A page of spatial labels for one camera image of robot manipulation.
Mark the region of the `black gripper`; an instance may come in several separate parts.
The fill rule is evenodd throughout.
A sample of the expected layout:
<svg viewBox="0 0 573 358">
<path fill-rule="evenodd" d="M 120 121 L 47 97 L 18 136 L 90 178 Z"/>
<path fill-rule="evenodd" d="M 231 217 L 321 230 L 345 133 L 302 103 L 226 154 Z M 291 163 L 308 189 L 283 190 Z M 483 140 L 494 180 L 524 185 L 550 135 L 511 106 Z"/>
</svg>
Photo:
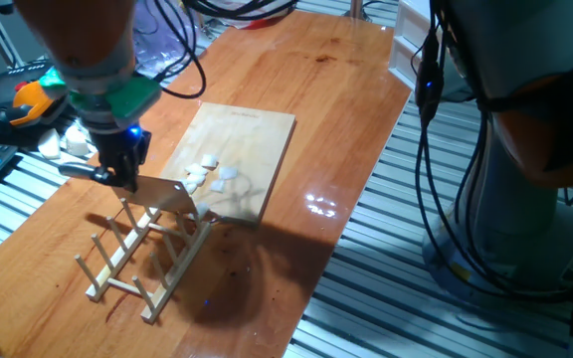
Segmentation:
<svg viewBox="0 0 573 358">
<path fill-rule="evenodd" d="M 91 179 L 105 186 L 120 186 L 130 193 L 136 192 L 138 170 L 146 160 L 151 137 L 152 134 L 138 124 L 114 133 L 92 132 L 91 139 L 103 167 L 95 167 Z M 112 168 L 116 175 L 107 168 Z"/>
</svg>

